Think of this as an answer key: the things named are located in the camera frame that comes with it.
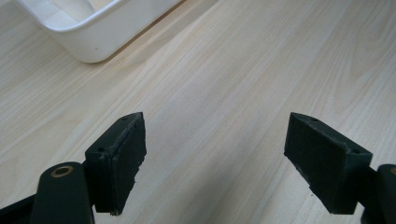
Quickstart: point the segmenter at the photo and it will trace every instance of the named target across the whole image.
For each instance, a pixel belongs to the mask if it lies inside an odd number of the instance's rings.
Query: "white container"
[[[180,0],[15,0],[84,63],[100,62]]]

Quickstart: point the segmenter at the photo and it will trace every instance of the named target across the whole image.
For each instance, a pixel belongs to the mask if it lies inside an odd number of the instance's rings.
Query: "round metal ring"
[[[50,173],[50,175],[52,177],[58,178],[58,177],[62,177],[65,175],[69,175],[72,172],[73,172],[73,166],[60,166],[60,167],[56,168],[55,170],[53,170]]]

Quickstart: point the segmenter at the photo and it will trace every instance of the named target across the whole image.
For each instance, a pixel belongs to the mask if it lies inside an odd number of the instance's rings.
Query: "tabletop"
[[[0,3],[0,207],[142,111],[148,154],[96,223],[360,223],[284,157],[290,112],[396,162],[396,2],[187,0],[101,63]]]

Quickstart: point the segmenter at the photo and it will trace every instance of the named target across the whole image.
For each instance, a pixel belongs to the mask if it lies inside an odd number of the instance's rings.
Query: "white plastic bin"
[[[15,0],[84,63],[100,62],[180,0]]]

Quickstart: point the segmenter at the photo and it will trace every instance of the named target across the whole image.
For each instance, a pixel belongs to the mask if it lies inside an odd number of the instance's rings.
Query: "wood grain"
[[[283,156],[291,111],[396,162],[396,3],[187,0],[103,63],[0,3],[0,206],[145,113],[148,155],[96,223],[360,223],[329,215]]]

